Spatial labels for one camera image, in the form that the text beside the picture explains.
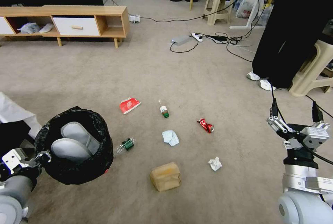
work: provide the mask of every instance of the small plastic bottle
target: small plastic bottle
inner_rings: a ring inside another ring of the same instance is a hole
[[[167,107],[165,106],[165,104],[162,102],[161,99],[159,99],[159,103],[160,103],[160,111],[161,111],[162,115],[164,116],[164,118],[168,118],[169,112],[168,112]]]
[[[135,139],[134,138],[127,138],[125,141],[121,143],[121,145],[117,148],[115,152],[117,155],[123,153],[125,150],[129,150],[134,146]]]

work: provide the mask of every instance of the light blue cloth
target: light blue cloth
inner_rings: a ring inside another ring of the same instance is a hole
[[[179,143],[178,136],[173,130],[167,130],[162,132],[163,141],[170,144],[170,146],[175,146]]]

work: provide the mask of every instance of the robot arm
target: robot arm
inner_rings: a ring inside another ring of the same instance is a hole
[[[317,176],[318,164],[312,152],[328,138],[329,123],[314,102],[312,126],[286,124],[278,118],[273,100],[269,126],[284,139],[288,156],[284,159],[283,195],[279,198],[279,212],[285,224],[332,224],[333,180]]]
[[[30,161],[21,148],[12,149],[2,157],[9,170],[0,182],[0,223],[26,223],[31,212],[30,192],[37,184],[43,164],[51,161],[49,152],[41,152]]]

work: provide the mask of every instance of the cardboard box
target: cardboard box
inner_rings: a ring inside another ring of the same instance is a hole
[[[149,177],[159,192],[180,186],[180,171],[174,162],[154,168]]]

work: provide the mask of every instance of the beige carpet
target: beige carpet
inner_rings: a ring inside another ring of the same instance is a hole
[[[116,2],[127,5],[130,13],[156,19],[201,16],[205,3],[201,0],[189,11],[185,1]],[[231,20],[232,25],[245,23]],[[251,64],[229,54],[222,44],[204,39],[189,53],[171,53],[171,38],[189,31],[231,36],[246,32],[223,23],[208,26],[203,19],[187,24],[143,19],[131,24],[117,50],[113,42],[64,39],[63,47],[55,39],[1,42],[0,91],[36,113],[41,124],[78,105],[103,116],[114,147],[128,137],[137,140],[130,152],[114,159],[107,174],[89,183],[66,186],[44,172],[32,193],[35,209],[29,223],[282,223],[277,200],[286,150],[265,122],[271,93],[248,80]],[[254,45],[247,49],[256,50],[262,32],[253,31],[249,40]],[[192,40],[175,50],[194,44]],[[254,57],[236,47],[230,50]],[[331,92],[314,89],[309,94],[333,113]],[[288,122],[311,124],[308,98],[282,90],[275,96]],[[127,97],[142,104],[123,115],[119,103]],[[168,119],[159,112],[159,99],[167,102]],[[200,117],[215,125],[214,133],[202,129],[196,122]],[[163,143],[161,133],[169,129],[177,133],[179,145]],[[318,153],[333,159],[333,140]],[[217,172],[207,164],[215,156],[222,162]],[[182,184],[158,192],[149,173],[171,161],[180,168]],[[332,166],[317,162],[321,176],[333,175]]]

